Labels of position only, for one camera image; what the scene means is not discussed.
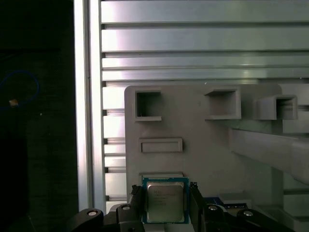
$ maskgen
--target dark background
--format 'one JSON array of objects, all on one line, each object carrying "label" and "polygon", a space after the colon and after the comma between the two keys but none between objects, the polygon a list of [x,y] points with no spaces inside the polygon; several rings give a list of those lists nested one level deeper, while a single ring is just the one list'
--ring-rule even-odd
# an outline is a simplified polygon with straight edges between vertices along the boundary
[{"label": "dark background", "polygon": [[[27,155],[22,162],[28,173],[27,193],[12,195],[27,196],[28,213],[7,231],[46,232],[78,212],[73,1],[0,0],[0,82],[15,70],[34,74],[40,92],[18,109],[0,110],[0,129],[18,125]],[[35,91],[31,77],[15,74],[0,86],[0,108],[12,99],[24,102]],[[22,158],[14,156],[8,163],[3,157],[12,154],[3,149],[0,153],[2,170],[5,166],[14,172]],[[1,179],[8,182],[11,175],[1,172]],[[23,178],[12,180],[23,186]],[[1,186],[1,191],[11,189]],[[1,210],[13,213],[18,208]]]}]

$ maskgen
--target black mechanical part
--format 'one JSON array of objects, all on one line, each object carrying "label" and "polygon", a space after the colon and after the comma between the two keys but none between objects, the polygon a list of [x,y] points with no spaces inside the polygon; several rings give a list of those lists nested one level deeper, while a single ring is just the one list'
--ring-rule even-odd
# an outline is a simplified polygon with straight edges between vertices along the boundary
[{"label": "black mechanical part", "polygon": [[[145,232],[141,221],[144,190],[132,186],[131,194],[128,204],[104,217],[98,209],[86,209],[53,232]],[[189,215],[195,232],[293,232],[252,209],[240,210],[234,217],[220,205],[207,204],[195,182],[190,184]]]},{"label": "black mechanical part", "polygon": [[103,212],[99,209],[84,209],[52,232],[96,231],[103,225]]},{"label": "black mechanical part", "polygon": [[280,232],[293,232],[290,228],[272,220],[271,218],[261,214],[258,211],[252,209],[243,209],[237,213],[237,218],[243,220],[247,227],[259,227],[263,228],[261,231],[280,231]]},{"label": "black mechanical part", "polygon": [[206,204],[197,183],[190,183],[190,219],[195,232],[230,232],[221,207]]}]

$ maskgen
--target screw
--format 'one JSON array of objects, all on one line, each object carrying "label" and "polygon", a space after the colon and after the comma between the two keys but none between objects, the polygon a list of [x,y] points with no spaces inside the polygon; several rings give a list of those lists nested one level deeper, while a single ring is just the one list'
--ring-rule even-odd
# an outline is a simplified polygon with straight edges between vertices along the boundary
[{"label": "screw", "polygon": [[243,214],[246,215],[247,217],[253,216],[253,213],[250,212],[250,211],[245,211],[245,212],[243,212]]},{"label": "screw", "polygon": [[89,216],[94,216],[97,214],[97,211],[90,211],[87,213]]},{"label": "screw", "polygon": [[210,205],[209,207],[208,207],[210,210],[217,210],[218,208],[216,207],[216,206],[214,206],[214,205]]},{"label": "screw", "polygon": [[128,206],[128,205],[122,206],[122,209],[123,210],[128,210],[128,209],[130,209],[130,206]]}]

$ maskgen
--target rectangular slot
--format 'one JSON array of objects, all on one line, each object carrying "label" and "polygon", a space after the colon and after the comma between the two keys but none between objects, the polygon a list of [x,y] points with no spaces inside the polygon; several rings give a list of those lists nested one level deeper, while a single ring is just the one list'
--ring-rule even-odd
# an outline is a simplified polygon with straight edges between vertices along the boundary
[{"label": "rectangular slot", "polygon": [[140,139],[140,152],[182,152],[183,139]]},{"label": "rectangular slot", "polygon": [[277,119],[295,119],[295,107],[294,98],[276,99]]},{"label": "rectangular slot", "polygon": [[161,121],[160,108],[162,104],[160,90],[136,91],[135,120]]},{"label": "rectangular slot", "polygon": [[239,89],[212,89],[205,96],[209,101],[206,119],[241,119]]},{"label": "rectangular slot", "polygon": [[274,95],[257,100],[255,119],[297,119],[297,97],[295,95]]}]

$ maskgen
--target metal frame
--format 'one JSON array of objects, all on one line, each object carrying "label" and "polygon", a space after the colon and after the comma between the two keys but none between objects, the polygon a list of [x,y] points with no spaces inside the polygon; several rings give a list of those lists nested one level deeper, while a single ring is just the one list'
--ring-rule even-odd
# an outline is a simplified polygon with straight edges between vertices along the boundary
[{"label": "metal frame", "polygon": [[[127,86],[281,83],[290,91],[289,83],[308,83],[309,43],[302,36],[307,36],[308,7],[305,1],[275,0],[74,1],[79,208],[105,212],[106,204],[125,199]],[[280,14],[273,14],[277,9]],[[222,35],[234,45],[221,46]],[[207,46],[204,36],[210,36]],[[289,94],[305,96],[298,88]],[[283,122],[285,132],[308,132],[309,113],[301,115]]]},{"label": "metal frame", "polygon": [[93,207],[90,134],[88,0],[74,1],[75,97],[79,210]]},{"label": "metal frame", "polygon": [[106,213],[104,145],[103,145],[103,100],[101,77],[101,1],[90,2],[90,74],[91,74],[91,122],[94,207]]}]

